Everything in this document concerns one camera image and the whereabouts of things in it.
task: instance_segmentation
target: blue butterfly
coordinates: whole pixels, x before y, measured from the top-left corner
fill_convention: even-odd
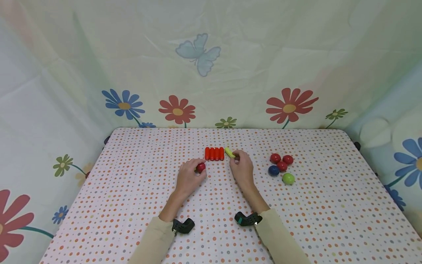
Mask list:
[[[195,62],[196,68],[198,69],[199,75],[205,77],[211,71],[211,67],[214,66],[213,61],[220,57],[220,47],[214,47],[206,51],[204,49],[205,43],[207,42],[208,34],[198,34],[196,39],[192,42],[189,40],[183,42],[176,48],[176,53],[185,59],[195,59],[191,62]]]

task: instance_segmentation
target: wearable device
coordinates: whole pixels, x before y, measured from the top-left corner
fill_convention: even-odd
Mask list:
[[[261,222],[262,217],[255,212],[248,217],[246,217],[242,212],[238,212],[235,215],[235,220],[240,226],[253,226]]]
[[[182,233],[182,234],[188,234],[193,227],[195,226],[195,222],[188,218],[185,222],[181,223],[177,219],[173,219],[173,233],[176,235],[176,232]]]

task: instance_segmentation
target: green ball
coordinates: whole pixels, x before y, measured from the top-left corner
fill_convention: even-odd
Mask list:
[[[291,173],[285,173],[281,179],[287,185],[292,185],[295,182],[295,177]]]

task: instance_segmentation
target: red ball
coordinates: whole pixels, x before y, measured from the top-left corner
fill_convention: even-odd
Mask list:
[[[292,164],[292,163],[293,163],[293,157],[292,157],[292,156],[290,156],[290,155],[285,155],[285,156],[283,157],[283,161],[284,161],[285,163],[287,163],[288,165],[290,165],[290,164]]]
[[[279,154],[277,154],[277,153],[273,153],[273,154],[271,154],[271,156],[270,156],[270,161],[271,161],[272,163],[274,163],[274,164],[277,164],[279,161],[281,161],[281,157],[280,157],[280,155],[279,155]]]
[[[205,163],[199,163],[198,166],[196,166],[196,171],[198,173],[201,173],[205,169]]]
[[[284,161],[279,161],[277,163],[277,167],[280,171],[286,171],[287,170],[287,164]]]

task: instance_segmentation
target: blue ball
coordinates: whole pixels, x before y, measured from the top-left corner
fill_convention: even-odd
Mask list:
[[[280,170],[277,166],[275,165],[271,165],[268,168],[268,174],[270,174],[271,176],[277,176],[280,173]]]

